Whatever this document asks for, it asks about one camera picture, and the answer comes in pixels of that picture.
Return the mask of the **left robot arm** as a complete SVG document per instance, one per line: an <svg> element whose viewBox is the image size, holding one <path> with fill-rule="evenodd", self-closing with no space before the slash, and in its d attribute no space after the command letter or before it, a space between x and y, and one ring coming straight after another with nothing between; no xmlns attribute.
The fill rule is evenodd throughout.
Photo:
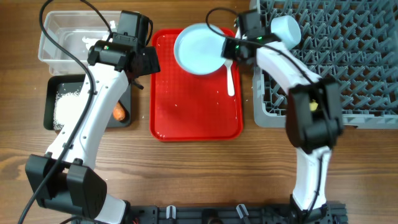
<svg viewBox="0 0 398 224"><path fill-rule="evenodd" d="M153 22L138 12L122 11L111 41L89 49L78 99L79 117L63 126L44 156L30 155L25 172L33 202L97 223L129 222L130 204L107 193L106 182L94 172L98 147L113 109L130 83L160 71L154 47L148 45Z"/></svg>

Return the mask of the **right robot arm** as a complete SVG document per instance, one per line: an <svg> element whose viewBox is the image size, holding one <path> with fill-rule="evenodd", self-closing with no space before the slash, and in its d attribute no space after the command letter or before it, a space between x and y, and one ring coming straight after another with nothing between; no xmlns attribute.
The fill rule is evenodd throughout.
<svg viewBox="0 0 398 224"><path fill-rule="evenodd" d="M297 23L268 32L253 9L235 14L235 37L226 37L223 58L254 64L287 95L285 130L296 148L295 187L287 205L266 206L264 223L347 223L345 205L327 202L328 164L344 124L338 83L312 72L290 53L287 37L300 35Z"/></svg>

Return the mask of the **white rice pile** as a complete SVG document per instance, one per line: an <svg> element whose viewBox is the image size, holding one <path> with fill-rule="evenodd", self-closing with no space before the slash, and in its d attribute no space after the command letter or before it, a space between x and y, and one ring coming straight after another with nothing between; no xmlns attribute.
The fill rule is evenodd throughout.
<svg viewBox="0 0 398 224"><path fill-rule="evenodd" d="M79 99L79 92L58 94L55 98L53 111L53 129L61 130L63 126L79 116L78 109L75 109Z"/></svg>

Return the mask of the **orange carrot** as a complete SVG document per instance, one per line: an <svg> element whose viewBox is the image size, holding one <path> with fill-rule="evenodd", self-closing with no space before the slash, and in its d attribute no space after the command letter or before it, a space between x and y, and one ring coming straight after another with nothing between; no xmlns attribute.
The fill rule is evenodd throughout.
<svg viewBox="0 0 398 224"><path fill-rule="evenodd" d="M123 121L126 118L125 109L120 102L117 102L116 106L113 109L113 118L116 121Z"/></svg>

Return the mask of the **yellow plastic cup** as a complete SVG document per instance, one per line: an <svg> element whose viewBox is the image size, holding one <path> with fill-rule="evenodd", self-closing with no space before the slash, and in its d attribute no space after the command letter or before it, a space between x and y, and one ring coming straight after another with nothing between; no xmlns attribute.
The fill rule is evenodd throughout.
<svg viewBox="0 0 398 224"><path fill-rule="evenodd" d="M312 100L309 103L310 111L316 111L318 109L318 103L315 100Z"/></svg>

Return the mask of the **light blue bowl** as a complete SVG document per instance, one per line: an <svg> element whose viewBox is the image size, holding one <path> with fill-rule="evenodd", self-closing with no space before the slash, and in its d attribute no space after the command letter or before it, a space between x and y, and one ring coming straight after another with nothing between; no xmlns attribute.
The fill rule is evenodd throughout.
<svg viewBox="0 0 398 224"><path fill-rule="evenodd" d="M292 16L281 16L271 20L271 32L292 50L302 38L298 22Z"/></svg>

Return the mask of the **large light blue plate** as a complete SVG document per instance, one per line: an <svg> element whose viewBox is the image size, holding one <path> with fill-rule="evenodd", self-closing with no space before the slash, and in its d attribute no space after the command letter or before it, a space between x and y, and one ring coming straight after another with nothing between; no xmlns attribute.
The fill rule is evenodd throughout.
<svg viewBox="0 0 398 224"><path fill-rule="evenodd" d="M194 75L208 75L221 68L226 59L221 56L226 40L223 31L206 23L192 24L177 36L174 57L181 69Z"/></svg>

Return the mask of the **white napkin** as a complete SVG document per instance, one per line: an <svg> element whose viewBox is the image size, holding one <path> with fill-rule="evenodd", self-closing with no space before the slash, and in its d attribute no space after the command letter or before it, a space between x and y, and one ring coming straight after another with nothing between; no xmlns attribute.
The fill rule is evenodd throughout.
<svg viewBox="0 0 398 224"><path fill-rule="evenodd" d="M97 43L97 41L99 41L99 39L93 39L84 36L82 41L85 44L86 49L89 50L93 45L95 45L95 43Z"/></svg>

